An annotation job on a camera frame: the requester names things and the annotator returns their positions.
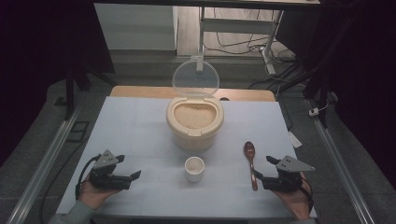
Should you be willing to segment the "person's left hand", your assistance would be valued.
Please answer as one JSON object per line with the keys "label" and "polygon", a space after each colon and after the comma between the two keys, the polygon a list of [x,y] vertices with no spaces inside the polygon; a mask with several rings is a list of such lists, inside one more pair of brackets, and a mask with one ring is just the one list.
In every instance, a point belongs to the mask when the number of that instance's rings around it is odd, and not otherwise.
{"label": "person's left hand", "polygon": [[91,209],[97,210],[107,198],[116,193],[119,193],[116,189],[97,189],[90,182],[90,176],[87,175],[80,186],[78,199]]}

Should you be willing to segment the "wooden table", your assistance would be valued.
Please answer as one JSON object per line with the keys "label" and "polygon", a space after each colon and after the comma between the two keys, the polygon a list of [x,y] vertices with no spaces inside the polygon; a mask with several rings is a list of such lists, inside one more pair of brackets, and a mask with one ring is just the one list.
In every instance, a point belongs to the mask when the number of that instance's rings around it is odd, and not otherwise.
{"label": "wooden table", "polygon": [[[178,96],[178,93],[172,87],[116,86],[112,89],[110,95],[114,97],[172,99]],[[230,101],[274,102],[276,100],[271,91],[264,90],[218,89],[213,96],[217,99],[227,98]]]}

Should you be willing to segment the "beige rice container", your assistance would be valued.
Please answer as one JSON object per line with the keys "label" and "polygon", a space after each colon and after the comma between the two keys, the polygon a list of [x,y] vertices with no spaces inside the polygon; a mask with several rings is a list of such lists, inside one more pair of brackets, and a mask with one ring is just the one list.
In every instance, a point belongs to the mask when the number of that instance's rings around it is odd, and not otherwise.
{"label": "beige rice container", "polygon": [[[177,122],[174,114],[175,108],[184,104],[210,105],[216,109],[217,115],[214,121],[204,128],[186,128]],[[224,110],[220,101],[213,97],[176,97],[166,109],[166,121],[179,147],[187,151],[199,152],[208,149],[215,142],[216,134],[224,121]]]}

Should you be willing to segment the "aluminium rail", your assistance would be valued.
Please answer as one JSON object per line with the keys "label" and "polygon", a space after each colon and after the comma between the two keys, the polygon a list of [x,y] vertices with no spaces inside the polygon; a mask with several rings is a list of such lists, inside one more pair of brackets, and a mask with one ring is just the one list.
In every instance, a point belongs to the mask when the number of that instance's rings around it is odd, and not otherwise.
{"label": "aluminium rail", "polygon": [[329,130],[322,125],[318,116],[314,116],[313,120],[318,130],[318,134],[328,151],[332,164],[344,186],[346,194],[348,195],[361,224],[375,224],[375,219],[372,216],[366,201],[363,199],[360,189],[355,184],[352,175],[349,172],[342,155],[338,151],[338,147],[334,143]]}
{"label": "aluminium rail", "polygon": [[14,207],[6,224],[23,224],[24,220],[27,218],[39,191],[42,189],[45,180],[50,173],[50,169],[55,163],[64,145],[67,135],[70,133],[71,128],[80,113],[80,110],[81,105],[77,105],[70,117],[61,123],[60,128],[52,139],[43,159],[35,169],[32,178]]}

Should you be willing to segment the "white paper tag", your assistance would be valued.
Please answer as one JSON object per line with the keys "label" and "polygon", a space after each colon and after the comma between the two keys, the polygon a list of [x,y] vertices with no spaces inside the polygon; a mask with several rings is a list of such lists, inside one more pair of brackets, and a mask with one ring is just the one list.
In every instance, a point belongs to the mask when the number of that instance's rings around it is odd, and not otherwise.
{"label": "white paper tag", "polygon": [[290,141],[294,148],[298,148],[303,145],[301,141],[292,132],[289,132],[289,136],[290,136]]}

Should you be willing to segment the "white cup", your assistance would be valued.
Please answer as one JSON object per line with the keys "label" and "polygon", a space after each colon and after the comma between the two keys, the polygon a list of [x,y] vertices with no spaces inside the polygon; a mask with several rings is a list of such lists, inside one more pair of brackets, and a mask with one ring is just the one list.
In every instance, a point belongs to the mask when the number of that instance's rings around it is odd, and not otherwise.
{"label": "white cup", "polygon": [[185,176],[190,182],[199,182],[205,171],[205,163],[199,157],[189,157],[184,163]]}

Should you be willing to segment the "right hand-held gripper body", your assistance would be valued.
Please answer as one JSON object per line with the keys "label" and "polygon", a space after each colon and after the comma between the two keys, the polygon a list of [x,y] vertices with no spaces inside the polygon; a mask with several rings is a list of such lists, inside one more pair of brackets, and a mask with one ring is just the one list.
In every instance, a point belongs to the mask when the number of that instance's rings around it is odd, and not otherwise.
{"label": "right hand-held gripper body", "polygon": [[285,156],[275,165],[278,176],[264,177],[262,184],[265,189],[279,192],[294,192],[303,184],[301,172],[313,172],[315,168],[291,156]]}

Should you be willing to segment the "white-legged desk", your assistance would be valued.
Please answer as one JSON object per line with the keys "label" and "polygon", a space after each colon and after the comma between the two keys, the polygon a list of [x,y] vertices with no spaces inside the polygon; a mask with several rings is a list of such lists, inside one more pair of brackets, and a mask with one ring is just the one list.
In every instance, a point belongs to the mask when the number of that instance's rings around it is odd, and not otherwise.
{"label": "white-legged desk", "polygon": [[[100,4],[142,5],[142,6],[172,6],[172,7],[199,7],[199,46],[198,55],[204,58],[204,33],[235,33],[268,35],[265,47],[261,48],[261,55],[265,68],[270,75],[276,70],[270,60],[269,51],[276,35],[278,25],[285,10],[304,10],[320,7],[320,0],[93,0]],[[271,9],[276,11],[271,21],[244,21],[237,19],[211,19],[205,16],[207,7]]]}

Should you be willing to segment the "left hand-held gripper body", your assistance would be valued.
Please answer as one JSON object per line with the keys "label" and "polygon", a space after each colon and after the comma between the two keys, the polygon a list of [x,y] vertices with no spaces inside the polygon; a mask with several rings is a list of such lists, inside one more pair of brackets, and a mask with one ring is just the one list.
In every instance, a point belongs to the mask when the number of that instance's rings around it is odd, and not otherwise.
{"label": "left hand-held gripper body", "polygon": [[120,163],[108,149],[99,156],[90,170],[90,182],[97,189],[128,189],[131,185],[129,176],[114,175]]}

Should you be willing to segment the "black rectangular floor frame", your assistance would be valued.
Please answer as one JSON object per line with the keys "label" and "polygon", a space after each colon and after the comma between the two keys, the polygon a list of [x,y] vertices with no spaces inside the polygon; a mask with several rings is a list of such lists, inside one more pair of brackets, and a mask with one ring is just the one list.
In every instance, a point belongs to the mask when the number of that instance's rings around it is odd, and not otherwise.
{"label": "black rectangular floor frame", "polygon": [[89,124],[90,123],[88,121],[76,121],[73,124],[66,141],[71,143],[80,143],[88,131]]}

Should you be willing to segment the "uncooked rice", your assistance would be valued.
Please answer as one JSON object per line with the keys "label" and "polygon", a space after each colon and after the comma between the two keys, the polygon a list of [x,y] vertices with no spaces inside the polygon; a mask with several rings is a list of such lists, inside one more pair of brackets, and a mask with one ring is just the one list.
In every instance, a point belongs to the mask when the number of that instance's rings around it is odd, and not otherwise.
{"label": "uncooked rice", "polygon": [[178,105],[174,114],[180,125],[190,129],[200,129],[210,125],[217,115],[213,106],[198,104]]}

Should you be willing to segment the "dark curtain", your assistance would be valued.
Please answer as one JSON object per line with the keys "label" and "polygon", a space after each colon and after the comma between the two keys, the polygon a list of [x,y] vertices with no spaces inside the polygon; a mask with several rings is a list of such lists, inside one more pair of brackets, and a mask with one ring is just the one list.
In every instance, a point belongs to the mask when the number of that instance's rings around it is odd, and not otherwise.
{"label": "dark curtain", "polygon": [[115,71],[96,0],[0,0],[0,166],[33,124],[50,85]]}
{"label": "dark curtain", "polygon": [[315,68],[342,19],[353,21],[323,71],[335,111],[396,189],[396,0],[320,0],[329,11],[286,10],[278,33],[306,70]]}

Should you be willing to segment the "person's right hand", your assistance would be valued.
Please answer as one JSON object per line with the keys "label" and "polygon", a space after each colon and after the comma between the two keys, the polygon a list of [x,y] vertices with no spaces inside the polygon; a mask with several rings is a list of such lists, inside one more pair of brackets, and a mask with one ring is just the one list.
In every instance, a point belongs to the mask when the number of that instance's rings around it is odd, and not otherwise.
{"label": "person's right hand", "polygon": [[293,220],[311,217],[308,198],[301,191],[275,191],[275,195],[280,198],[282,203],[291,213]]}

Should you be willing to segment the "white panel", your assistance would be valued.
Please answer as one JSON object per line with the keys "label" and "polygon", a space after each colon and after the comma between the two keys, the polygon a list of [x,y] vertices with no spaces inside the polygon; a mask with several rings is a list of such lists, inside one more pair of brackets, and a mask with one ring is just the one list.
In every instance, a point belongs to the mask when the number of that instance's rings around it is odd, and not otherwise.
{"label": "white panel", "polygon": [[110,49],[177,49],[177,7],[99,3],[94,7]]}

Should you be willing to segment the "brown wooden spoon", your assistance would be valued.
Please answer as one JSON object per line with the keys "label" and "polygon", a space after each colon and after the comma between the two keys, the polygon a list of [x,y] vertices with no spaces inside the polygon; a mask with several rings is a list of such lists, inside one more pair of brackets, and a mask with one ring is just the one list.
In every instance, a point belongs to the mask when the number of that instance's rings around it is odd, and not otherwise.
{"label": "brown wooden spoon", "polygon": [[249,169],[250,169],[250,180],[251,180],[251,185],[253,190],[258,189],[258,184],[257,184],[257,179],[254,174],[254,156],[255,156],[255,147],[254,145],[247,141],[244,144],[244,154],[249,162]]}

